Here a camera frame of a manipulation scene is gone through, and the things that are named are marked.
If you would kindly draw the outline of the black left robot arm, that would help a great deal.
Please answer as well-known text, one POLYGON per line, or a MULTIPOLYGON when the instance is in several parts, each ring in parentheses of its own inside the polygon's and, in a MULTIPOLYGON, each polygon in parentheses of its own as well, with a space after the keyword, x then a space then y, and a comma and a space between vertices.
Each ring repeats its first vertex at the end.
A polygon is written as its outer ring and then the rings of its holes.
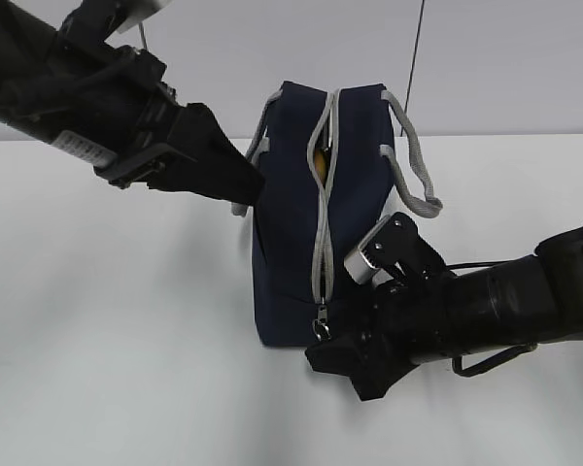
POLYGON ((108 42, 160 1, 83 1, 54 28, 0 1, 0 122, 135 183, 254 205, 264 180, 202 103, 180 104, 148 50, 108 42))

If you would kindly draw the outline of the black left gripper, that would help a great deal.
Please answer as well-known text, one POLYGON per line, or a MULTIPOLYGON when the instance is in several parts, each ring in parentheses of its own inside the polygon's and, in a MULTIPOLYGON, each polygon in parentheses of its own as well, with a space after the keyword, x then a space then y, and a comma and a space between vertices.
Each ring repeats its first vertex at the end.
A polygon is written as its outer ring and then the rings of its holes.
POLYGON ((132 120, 114 132, 117 157, 95 174, 119 188, 145 183, 164 192, 255 204, 263 176, 226 137, 213 112, 202 103, 180 106, 175 90, 161 80, 166 66, 148 51, 120 51, 120 70, 105 83, 131 85, 141 107, 115 106, 132 120))

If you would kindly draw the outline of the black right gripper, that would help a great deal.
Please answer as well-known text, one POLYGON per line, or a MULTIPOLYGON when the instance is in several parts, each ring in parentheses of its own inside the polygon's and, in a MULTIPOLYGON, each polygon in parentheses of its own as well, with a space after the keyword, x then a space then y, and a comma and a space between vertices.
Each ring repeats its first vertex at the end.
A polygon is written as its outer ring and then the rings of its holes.
POLYGON ((355 324, 355 336, 317 343, 304 354, 314 372, 350 381, 361 401, 383 398, 414 368, 460 356, 451 295, 460 276, 427 267, 417 274, 396 268, 375 287, 372 302, 355 324))

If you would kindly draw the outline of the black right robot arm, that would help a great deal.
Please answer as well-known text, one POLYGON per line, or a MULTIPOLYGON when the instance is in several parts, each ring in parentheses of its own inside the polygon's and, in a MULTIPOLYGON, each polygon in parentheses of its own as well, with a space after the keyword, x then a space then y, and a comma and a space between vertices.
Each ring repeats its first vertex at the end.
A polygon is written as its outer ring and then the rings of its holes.
POLYGON ((436 360, 471 378, 541 345, 583 341, 583 226, 519 259, 450 266, 396 214, 345 266, 357 283, 378 271, 389 279, 326 323, 305 355, 315 372, 347 378, 363 401, 436 360))

